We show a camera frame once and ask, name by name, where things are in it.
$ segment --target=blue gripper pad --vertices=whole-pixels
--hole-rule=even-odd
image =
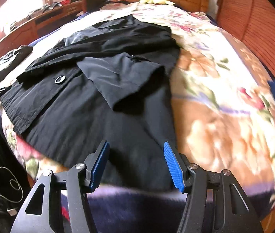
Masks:
[[[179,189],[180,192],[183,193],[185,190],[185,183],[184,183],[184,172],[181,169],[181,166],[179,165],[177,159],[176,159],[176,154],[179,156],[178,152],[173,150],[168,142],[164,143],[163,146],[163,154],[165,157],[165,161],[168,164],[168,168],[170,171],[170,174],[172,176],[174,186]]]
[[[86,158],[86,182],[89,183],[90,192],[94,192],[94,190],[100,185],[109,154],[110,144],[103,140],[96,152],[88,155]]]

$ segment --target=floral bedspread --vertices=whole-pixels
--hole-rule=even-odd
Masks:
[[[272,191],[270,205],[275,207],[275,101],[267,84],[270,77],[243,43],[212,25],[203,13],[187,13],[169,5],[107,4],[63,26],[63,33],[60,30],[47,49],[43,41],[48,40],[39,42],[33,57],[40,57],[75,31],[128,14],[170,27],[181,47],[170,79],[179,152],[206,170],[230,169],[247,195]],[[12,84],[30,59],[0,86]],[[11,150],[34,180],[45,169],[67,170],[18,137],[1,104],[0,114]]]

